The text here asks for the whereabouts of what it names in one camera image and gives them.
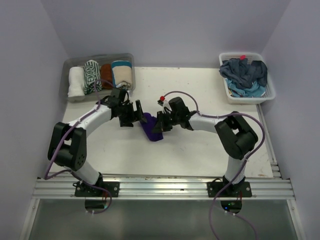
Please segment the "purple towel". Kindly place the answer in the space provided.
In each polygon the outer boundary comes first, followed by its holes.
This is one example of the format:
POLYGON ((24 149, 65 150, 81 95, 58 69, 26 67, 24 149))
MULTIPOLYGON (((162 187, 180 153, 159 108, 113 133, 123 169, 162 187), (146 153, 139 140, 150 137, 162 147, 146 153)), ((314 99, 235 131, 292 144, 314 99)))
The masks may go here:
POLYGON ((153 133, 153 128, 156 125, 157 122, 157 118, 152 116, 150 113, 145 112, 143 114, 145 121, 141 120, 140 126, 142 127, 144 133, 146 134, 147 138, 151 141, 151 142, 158 142, 161 141, 163 139, 163 134, 160 133, 153 133))

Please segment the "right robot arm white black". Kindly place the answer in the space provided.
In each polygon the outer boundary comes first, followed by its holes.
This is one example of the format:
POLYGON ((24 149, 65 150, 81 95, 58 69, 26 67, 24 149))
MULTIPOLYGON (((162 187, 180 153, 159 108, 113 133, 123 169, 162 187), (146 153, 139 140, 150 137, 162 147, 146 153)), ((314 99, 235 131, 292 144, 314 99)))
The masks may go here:
POLYGON ((258 135, 245 120, 249 118, 257 124, 254 117, 234 111, 226 115, 211 116, 201 114, 198 111, 180 113, 169 111, 157 113, 156 122, 152 128, 153 133, 171 131, 173 126, 190 131, 205 131, 218 135, 223 149, 228 155, 227 169, 224 174, 223 192, 227 196, 235 196, 240 190, 245 179, 246 161, 254 152, 258 135))

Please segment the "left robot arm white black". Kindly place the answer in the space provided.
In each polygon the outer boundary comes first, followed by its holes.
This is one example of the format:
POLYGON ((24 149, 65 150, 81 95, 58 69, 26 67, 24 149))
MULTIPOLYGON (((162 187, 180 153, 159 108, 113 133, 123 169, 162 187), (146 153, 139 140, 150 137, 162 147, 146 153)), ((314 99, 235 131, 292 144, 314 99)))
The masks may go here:
POLYGON ((86 190, 92 196, 101 195, 104 184, 99 181, 99 171, 87 160, 87 137, 114 118, 119 119, 121 127, 132 127, 135 122, 144 122, 146 119, 141 102, 136 100, 135 105, 136 108, 130 101, 98 101, 81 117, 68 123, 58 122, 53 128, 49 144, 49 165, 44 179, 49 180, 62 172, 69 172, 87 184, 86 190))

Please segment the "dark grey towel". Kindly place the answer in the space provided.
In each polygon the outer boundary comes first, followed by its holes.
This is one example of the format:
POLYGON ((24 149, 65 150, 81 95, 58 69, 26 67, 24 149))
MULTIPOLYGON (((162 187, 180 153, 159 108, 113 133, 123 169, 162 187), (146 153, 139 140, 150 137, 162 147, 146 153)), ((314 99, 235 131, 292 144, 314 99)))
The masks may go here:
POLYGON ((263 61, 231 58, 223 62, 219 68, 223 78, 231 80, 239 89, 250 89, 254 83, 266 87, 268 83, 268 69, 263 61))

